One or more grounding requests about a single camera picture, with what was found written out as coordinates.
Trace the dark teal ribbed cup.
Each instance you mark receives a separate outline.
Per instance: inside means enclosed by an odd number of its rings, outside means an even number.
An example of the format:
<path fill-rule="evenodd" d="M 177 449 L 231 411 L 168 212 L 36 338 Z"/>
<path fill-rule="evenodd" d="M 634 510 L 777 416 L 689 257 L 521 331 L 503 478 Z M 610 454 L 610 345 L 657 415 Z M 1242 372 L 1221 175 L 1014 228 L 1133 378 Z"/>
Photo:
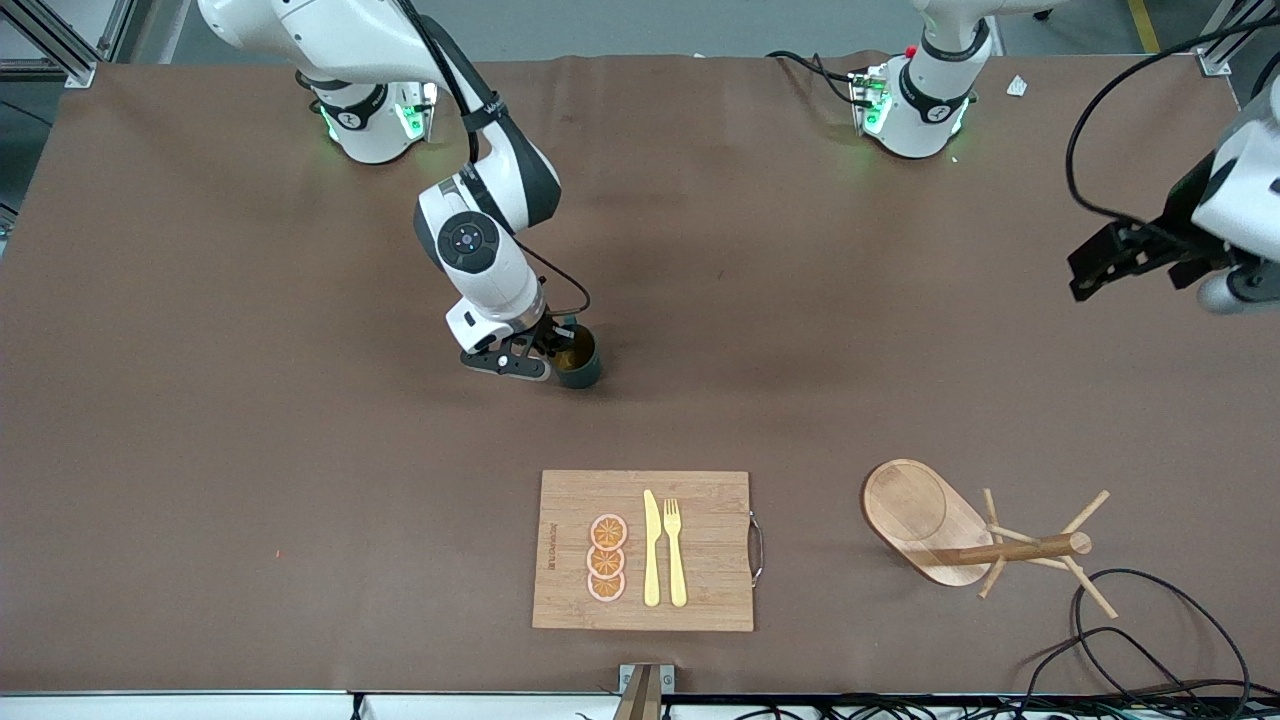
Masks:
<path fill-rule="evenodd" d="M 579 324 L 579 332 L 572 341 L 562 341 L 563 352 L 550 360 L 556 378 L 570 389 L 586 389 L 594 386 L 602 375 L 602 356 L 596 337 Z"/>

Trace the yellow plastic knife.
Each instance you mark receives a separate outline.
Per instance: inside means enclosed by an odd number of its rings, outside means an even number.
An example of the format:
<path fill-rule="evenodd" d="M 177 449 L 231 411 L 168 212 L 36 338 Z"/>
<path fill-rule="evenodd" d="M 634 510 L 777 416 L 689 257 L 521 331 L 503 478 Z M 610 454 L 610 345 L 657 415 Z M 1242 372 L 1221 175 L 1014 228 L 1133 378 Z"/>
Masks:
<path fill-rule="evenodd" d="M 657 546 L 663 534 L 663 523 L 657 505 L 657 498 L 650 489 L 644 489 L 643 502 L 645 512 L 645 570 L 643 602 L 646 607 L 657 607 L 660 603 L 660 577 Z"/>

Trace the brown table cover mat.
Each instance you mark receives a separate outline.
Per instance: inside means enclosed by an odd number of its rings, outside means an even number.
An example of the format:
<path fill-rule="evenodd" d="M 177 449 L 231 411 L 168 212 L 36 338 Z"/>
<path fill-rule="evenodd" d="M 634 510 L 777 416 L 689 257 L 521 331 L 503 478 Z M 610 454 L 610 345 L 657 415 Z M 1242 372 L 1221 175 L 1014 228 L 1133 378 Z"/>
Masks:
<path fill-rule="evenodd" d="M 1075 583 L 936 585 L 867 527 L 883 461 L 1220 620 L 1280 689 L 1280 313 L 1160 272 L 1073 300 L 1062 151 L 1128 56 L 996 58 L 945 158 L 765 59 L 485 63 L 564 197 L 586 391 L 463 368 L 412 227 L 465 158 L 348 160 L 287 67 L 67 94 L 0 261 L 0 691 L 1020 692 Z M 1006 95 L 1014 76 L 1024 97 Z M 750 475 L 750 633 L 532 626 L 547 469 Z"/>

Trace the yellow plastic fork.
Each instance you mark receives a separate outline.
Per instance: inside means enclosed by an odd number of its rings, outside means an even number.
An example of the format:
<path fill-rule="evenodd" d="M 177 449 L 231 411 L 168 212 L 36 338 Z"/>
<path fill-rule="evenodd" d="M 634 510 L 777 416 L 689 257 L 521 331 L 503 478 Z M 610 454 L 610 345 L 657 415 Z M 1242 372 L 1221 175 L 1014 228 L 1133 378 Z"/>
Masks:
<path fill-rule="evenodd" d="M 662 521 L 669 546 L 669 598 L 675 607 L 682 609 L 689 602 L 689 589 L 680 544 L 684 519 L 677 498 L 664 500 Z"/>

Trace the wooden mug tree stand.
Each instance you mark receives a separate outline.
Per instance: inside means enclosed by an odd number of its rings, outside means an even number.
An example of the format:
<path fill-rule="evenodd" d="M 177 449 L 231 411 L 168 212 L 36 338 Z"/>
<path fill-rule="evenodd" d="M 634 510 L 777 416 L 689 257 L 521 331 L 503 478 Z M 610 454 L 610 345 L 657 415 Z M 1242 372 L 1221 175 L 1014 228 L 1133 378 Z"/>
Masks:
<path fill-rule="evenodd" d="M 1102 489 L 1062 529 L 1032 536 L 1002 523 L 992 489 L 984 488 L 980 505 L 974 505 L 933 468 L 895 459 L 868 474 L 860 505 L 874 534 L 928 582 L 975 587 L 977 597 L 987 600 L 1011 566 L 1047 568 L 1071 575 L 1079 591 L 1115 620 L 1117 610 L 1079 561 L 1094 547 L 1084 525 L 1110 497 Z"/>

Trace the brown slanted bar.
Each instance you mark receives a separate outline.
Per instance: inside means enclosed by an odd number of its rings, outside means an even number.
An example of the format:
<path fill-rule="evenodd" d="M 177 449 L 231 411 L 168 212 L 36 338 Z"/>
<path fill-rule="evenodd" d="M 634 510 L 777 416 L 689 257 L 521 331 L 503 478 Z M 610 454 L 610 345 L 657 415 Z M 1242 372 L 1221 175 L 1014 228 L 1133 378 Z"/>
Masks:
<path fill-rule="evenodd" d="M 621 697 L 612 720 L 660 720 L 663 666 L 635 664 L 620 669 Z"/>

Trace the aluminium frame profile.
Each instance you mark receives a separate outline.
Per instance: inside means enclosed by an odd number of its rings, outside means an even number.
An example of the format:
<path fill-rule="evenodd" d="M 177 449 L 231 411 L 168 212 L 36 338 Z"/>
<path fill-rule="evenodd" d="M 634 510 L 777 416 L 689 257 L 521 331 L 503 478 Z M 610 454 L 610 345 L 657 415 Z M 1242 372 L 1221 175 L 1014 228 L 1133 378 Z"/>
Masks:
<path fill-rule="evenodd" d="M 1221 29 L 1234 29 L 1235 33 L 1196 47 L 1194 54 L 1202 73 L 1206 77 L 1230 76 L 1229 61 L 1254 35 L 1254 31 L 1239 31 L 1239 27 L 1267 19 L 1272 12 L 1274 0 L 1220 0 L 1199 33 L 1211 35 Z"/>
<path fill-rule="evenodd" d="M 97 65 L 123 56 L 140 0 L 0 0 L 0 79 L 92 85 Z"/>

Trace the grey metal bracket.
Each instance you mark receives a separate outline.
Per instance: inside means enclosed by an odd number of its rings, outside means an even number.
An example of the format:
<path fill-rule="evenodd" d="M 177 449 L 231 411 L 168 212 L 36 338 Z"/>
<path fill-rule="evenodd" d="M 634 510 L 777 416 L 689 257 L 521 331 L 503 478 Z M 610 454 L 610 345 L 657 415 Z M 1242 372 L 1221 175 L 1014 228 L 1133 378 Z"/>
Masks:
<path fill-rule="evenodd" d="M 673 664 L 621 664 L 617 669 L 617 694 L 625 696 L 636 682 L 640 692 L 655 689 L 658 694 L 676 692 L 676 666 Z"/>

